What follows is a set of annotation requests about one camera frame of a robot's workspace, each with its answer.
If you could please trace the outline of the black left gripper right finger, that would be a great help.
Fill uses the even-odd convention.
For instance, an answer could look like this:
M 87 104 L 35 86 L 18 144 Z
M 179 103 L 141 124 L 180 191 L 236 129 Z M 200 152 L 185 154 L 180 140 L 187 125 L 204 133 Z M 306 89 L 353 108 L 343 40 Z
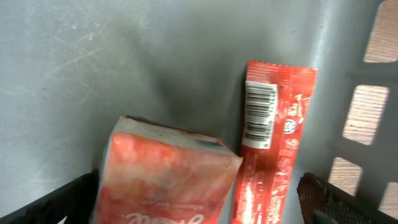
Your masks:
M 305 224 L 397 224 L 397 219 L 369 208 L 313 173 L 306 172 L 297 187 Z

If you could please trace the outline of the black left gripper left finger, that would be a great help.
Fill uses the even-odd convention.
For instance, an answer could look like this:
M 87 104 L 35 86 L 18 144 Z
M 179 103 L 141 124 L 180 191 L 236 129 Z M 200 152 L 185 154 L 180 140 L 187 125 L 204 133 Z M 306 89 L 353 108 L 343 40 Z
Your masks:
M 4 216 L 1 224 L 49 224 L 90 222 L 99 186 L 95 169 Z

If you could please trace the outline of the red tissue pack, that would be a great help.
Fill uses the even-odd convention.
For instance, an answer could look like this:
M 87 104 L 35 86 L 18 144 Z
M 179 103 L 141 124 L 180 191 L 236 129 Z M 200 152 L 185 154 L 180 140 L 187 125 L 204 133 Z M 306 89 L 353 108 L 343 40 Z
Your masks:
M 92 223 L 217 223 L 242 159 L 223 141 L 122 116 L 104 151 Z

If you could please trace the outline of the red stick sachet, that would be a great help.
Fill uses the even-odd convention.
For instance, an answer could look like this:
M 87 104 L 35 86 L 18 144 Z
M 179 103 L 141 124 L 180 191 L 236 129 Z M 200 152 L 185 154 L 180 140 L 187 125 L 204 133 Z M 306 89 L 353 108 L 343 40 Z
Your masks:
M 232 224 L 280 223 L 317 70 L 250 60 Z

